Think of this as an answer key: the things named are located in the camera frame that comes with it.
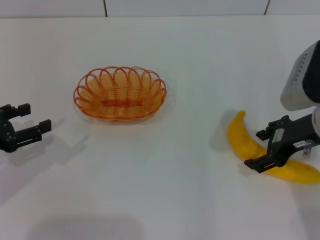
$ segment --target fruit basket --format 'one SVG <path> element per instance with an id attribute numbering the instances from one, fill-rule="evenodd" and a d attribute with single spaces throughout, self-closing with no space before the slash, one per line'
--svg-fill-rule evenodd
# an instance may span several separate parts
<path id="1" fill-rule="evenodd" d="M 130 121 L 154 114 L 167 95 L 159 75 L 142 67 L 96 68 L 85 75 L 73 93 L 85 115 L 110 121 Z"/>

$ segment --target sticker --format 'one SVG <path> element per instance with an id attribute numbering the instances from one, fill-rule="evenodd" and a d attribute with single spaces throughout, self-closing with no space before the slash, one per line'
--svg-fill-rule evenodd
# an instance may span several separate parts
<path id="1" fill-rule="evenodd" d="M 306 141 L 298 141 L 296 143 L 293 144 L 296 148 L 300 148 L 303 147 L 304 145 L 306 145 Z"/>
<path id="2" fill-rule="evenodd" d="M 272 139 L 272 143 L 281 141 L 284 132 L 285 132 L 284 128 L 279 128 L 279 129 L 275 130 L 274 136 Z"/>

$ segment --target woven basket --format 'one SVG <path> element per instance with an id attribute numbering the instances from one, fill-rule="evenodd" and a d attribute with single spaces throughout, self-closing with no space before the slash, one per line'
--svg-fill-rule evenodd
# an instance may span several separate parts
<path id="1" fill-rule="evenodd" d="M 90 117 L 129 121 L 154 114 L 166 94 L 165 82 L 154 71 L 108 66 L 85 75 L 74 90 L 73 101 Z"/>

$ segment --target table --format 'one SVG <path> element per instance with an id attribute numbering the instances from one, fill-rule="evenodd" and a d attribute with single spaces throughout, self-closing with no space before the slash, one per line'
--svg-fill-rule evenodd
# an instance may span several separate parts
<path id="1" fill-rule="evenodd" d="M 16 130 L 53 125 L 42 142 L 0 152 L 0 239 L 318 239 L 320 186 L 248 169 L 226 128 L 242 109 L 252 135 L 312 112 L 287 112 L 280 94 L 319 20 L 0 19 L 0 103 L 31 104 Z M 156 71 L 169 89 L 159 112 L 132 124 L 78 112 L 78 81 L 106 66 Z M 319 154 L 308 163 L 320 167 Z"/>

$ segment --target banana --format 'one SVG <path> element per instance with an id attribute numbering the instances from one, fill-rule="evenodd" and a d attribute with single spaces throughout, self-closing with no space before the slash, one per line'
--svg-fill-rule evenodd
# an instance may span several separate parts
<path id="1" fill-rule="evenodd" d="M 255 142 L 248 134 L 243 122 L 245 115 L 245 111 L 239 111 L 228 126 L 227 131 L 227 136 L 233 150 L 243 161 L 257 159 L 267 153 L 267 150 Z M 271 168 L 265 171 L 265 173 L 301 184 L 320 183 L 320 171 L 318 169 L 292 159 L 289 159 L 284 166 Z"/>

